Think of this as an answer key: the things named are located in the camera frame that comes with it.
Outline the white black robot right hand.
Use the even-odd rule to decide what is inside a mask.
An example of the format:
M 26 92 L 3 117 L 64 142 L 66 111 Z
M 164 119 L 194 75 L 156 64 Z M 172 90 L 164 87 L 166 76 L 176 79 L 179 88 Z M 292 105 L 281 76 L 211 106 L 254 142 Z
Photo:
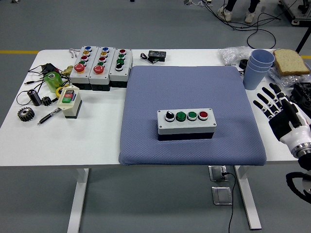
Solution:
M 269 119 L 269 125 L 278 141 L 287 145 L 295 158 L 300 158 L 311 151 L 311 129 L 300 108 L 285 95 L 278 85 L 269 84 L 273 90 L 263 87 L 265 97 L 257 93 L 253 103 Z

